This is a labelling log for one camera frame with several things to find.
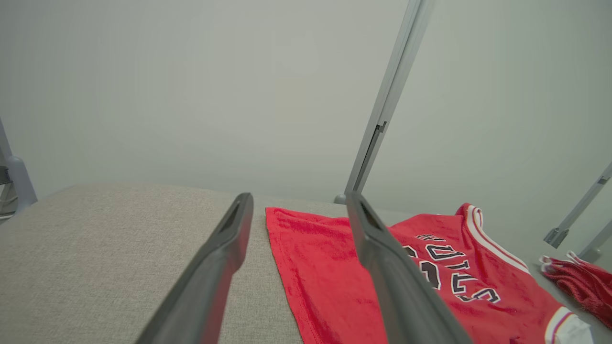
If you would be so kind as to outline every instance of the red jersey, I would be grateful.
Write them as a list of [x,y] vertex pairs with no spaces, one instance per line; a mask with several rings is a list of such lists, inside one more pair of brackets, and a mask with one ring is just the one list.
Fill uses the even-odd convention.
[[[305,344],[386,343],[378,299],[348,218],[266,209],[272,253]],[[482,230],[480,209],[389,228],[474,343],[592,343],[589,325]]]

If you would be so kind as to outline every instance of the red cloth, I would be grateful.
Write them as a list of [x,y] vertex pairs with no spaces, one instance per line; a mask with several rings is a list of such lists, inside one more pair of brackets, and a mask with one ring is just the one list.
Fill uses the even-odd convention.
[[570,261],[543,256],[542,272],[612,329],[612,274],[578,258],[572,251],[567,256]]
[[[386,343],[349,220],[267,208],[266,223],[304,343]],[[389,230],[476,344],[568,343],[555,342],[557,332],[569,319],[581,323],[538,286],[524,262],[484,234],[482,213],[470,204],[456,215],[422,214]]]

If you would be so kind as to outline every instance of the gray wall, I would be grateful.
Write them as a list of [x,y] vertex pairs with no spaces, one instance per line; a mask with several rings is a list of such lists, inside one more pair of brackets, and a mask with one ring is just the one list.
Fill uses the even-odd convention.
[[[440,1],[364,194],[410,213],[470,202],[500,243],[542,240],[612,161],[611,32],[611,1]],[[612,219],[608,200],[581,220]]]
[[[330,201],[406,4],[4,0],[0,116],[41,197],[151,181]],[[611,18],[607,0],[438,1],[366,196],[472,202],[497,240],[539,240],[612,161]]]
[[331,201],[407,0],[3,0],[0,116],[39,197],[151,181]]

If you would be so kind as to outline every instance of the beige fabric surface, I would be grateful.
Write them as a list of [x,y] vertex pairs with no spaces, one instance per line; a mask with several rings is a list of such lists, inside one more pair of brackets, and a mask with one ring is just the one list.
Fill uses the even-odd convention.
[[[77,185],[0,225],[0,343],[132,343],[236,195],[154,184]],[[301,343],[266,230],[265,207],[330,217],[338,204],[255,195],[241,269],[234,275],[220,343]],[[378,211],[388,224],[408,214]],[[495,230],[487,228],[495,238]],[[555,298],[609,331],[537,273],[543,241],[506,243]]]

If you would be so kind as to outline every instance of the gray metal frame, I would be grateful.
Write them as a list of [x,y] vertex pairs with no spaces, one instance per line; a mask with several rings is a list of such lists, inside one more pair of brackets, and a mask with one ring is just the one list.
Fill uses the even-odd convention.
[[334,203],[346,204],[346,195],[349,192],[363,190],[395,107],[400,100],[401,92],[404,90],[406,79],[433,12],[433,5],[434,0],[409,0],[345,192],[337,195]]
[[595,263],[599,257],[602,256],[599,247],[606,242],[612,236],[612,220],[608,222],[606,227],[603,227],[602,231],[593,239],[585,248],[580,252],[578,257],[582,260],[586,260],[590,263]]
[[4,186],[4,191],[6,192],[2,192],[2,196],[10,197],[13,191],[17,194],[16,202],[18,203],[15,213],[19,214],[21,211],[34,204],[38,199],[36,198],[34,186],[26,170],[26,164],[21,158],[14,156],[10,149],[9,139],[4,131],[2,119],[0,119],[0,151],[2,157],[6,160],[6,167],[9,169],[9,176],[12,180],[12,183]]
[[608,167],[603,171],[602,175],[597,178],[595,184],[593,184],[589,191],[584,194],[580,202],[578,202],[578,204],[576,204],[572,211],[567,214],[561,224],[559,224],[558,227],[553,228],[550,232],[548,232],[548,234],[544,237],[544,241],[552,245],[554,248],[558,249],[563,239],[565,239],[565,237],[567,236],[567,233],[569,233],[570,227],[573,225],[574,222],[576,222],[576,220],[584,212],[586,207],[589,206],[591,201],[593,201],[597,194],[603,189],[603,186],[608,182],[610,177],[612,177],[612,163],[610,163]]

